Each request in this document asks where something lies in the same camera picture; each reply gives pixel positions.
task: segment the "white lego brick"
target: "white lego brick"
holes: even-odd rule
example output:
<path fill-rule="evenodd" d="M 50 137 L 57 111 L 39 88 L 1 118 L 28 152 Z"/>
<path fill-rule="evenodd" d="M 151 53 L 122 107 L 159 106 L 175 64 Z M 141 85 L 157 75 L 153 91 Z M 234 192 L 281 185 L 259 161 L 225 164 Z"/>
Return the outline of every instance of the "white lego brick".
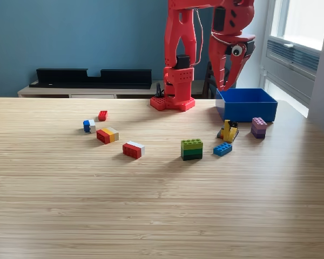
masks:
<path fill-rule="evenodd" d="M 89 120 L 89 123 L 90 123 L 90 127 L 96 125 L 94 120 Z"/>
<path fill-rule="evenodd" d="M 90 133 L 96 133 L 96 126 L 90 126 Z"/>
<path fill-rule="evenodd" d="M 127 144 L 135 146 L 135 147 L 139 147 L 141 149 L 141 155 L 142 156 L 145 155 L 145 146 L 143 146 L 141 144 L 138 144 L 138 143 L 135 143 L 133 141 L 127 142 Z"/>
<path fill-rule="evenodd" d="M 116 131 L 115 129 L 111 128 L 111 127 L 108 127 L 107 129 L 108 129 L 109 131 L 113 132 L 113 134 L 114 134 L 114 140 L 115 140 L 115 141 L 118 141 L 118 140 L 119 140 L 119 132 Z"/>

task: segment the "stacked lego bricks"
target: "stacked lego bricks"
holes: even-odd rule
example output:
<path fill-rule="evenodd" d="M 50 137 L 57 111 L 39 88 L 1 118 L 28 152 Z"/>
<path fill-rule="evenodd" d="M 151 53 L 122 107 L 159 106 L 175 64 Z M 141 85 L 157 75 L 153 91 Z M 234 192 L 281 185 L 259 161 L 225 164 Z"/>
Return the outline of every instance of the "stacked lego bricks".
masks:
<path fill-rule="evenodd" d="M 83 121 L 84 131 L 86 133 L 95 133 L 96 132 L 96 126 L 94 120 L 84 120 Z"/>
<path fill-rule="evenodd" d="M 123 152 L 125 155 L 138 159 L 145 155 L 145 146 L 130 141 L 123 145 Z"/>
<path fill-rule="evenodd" d="M 181 158 L 184 161 L 203 158 L 203 142 L 200 139 L 181 141 Z"/>
<path fill-rule="evenodd" d="M 264 139 L 267 127 L 268 125 L 262 120 L 262 118 L 253 118 L 251 133 L 256 139 Z"/>
<path fill-rule="evenodd" d="M 100 129 L 96 133 L 97 139 L 102 141 L 104 144 L 109 144 L 119 140 L 119 132 L 110 127 Z"/>

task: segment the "blue wall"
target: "blue wall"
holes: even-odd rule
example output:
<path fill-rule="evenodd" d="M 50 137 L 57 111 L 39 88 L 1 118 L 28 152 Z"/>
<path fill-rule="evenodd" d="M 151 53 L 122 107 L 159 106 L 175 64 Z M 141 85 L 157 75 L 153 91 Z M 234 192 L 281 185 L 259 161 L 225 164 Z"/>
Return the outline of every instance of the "blue wall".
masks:
<path fill-rule="evenodd" d="M 212 11 L 200 14 L 196 79 L 205 75 Z M 152 69 L 153 80 L 162 79 L 166 17 L 167 0 L 0 0 L 0 96 L 17 96 L 39 67 L 88 68 L 90 76 Z"/>

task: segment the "googly eye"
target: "googly eye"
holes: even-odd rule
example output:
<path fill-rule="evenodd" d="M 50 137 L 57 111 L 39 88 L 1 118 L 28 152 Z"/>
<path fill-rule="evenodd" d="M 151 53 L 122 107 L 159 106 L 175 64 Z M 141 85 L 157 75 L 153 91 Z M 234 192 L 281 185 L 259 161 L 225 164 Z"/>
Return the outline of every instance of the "googly eye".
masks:
<path fill-rule="evenodd" d="M 234 46 L 233 49 L 232 49 L 232 54 L 234 56 L 236 56 L 236 57 L 241 55 L 242 54 L 242 47 L 240 47 L 239 45 Z"/>

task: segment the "purple lego brick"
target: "purple lego brick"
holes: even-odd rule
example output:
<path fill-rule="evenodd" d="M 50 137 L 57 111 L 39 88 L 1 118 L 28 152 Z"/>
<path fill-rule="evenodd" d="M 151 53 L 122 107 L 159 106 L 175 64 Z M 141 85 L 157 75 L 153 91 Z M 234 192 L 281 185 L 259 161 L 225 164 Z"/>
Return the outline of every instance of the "purple lego brick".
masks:
<path fill-rule="evenodd" d="M 254 137 L 256 139 L 264 139 L 265 138 L 265 134 L 257 134 L 253 131 L 253 129 L 251 130 L 251 133 L 254 135 Z"/>
<path fill-rule="evenodd" d="M 258 130 L 266 130 L 268 125 L 263 121 L 262 118 L 253 118 L 252 125 L 256 127 Z"/>
<path fill-rule="evenodd" d="M 253 130 L 256 134 L 264 134 L 266 133 L 266 129 L 257 129 L 254 124 L 251 126 L 251 130 Z"/>

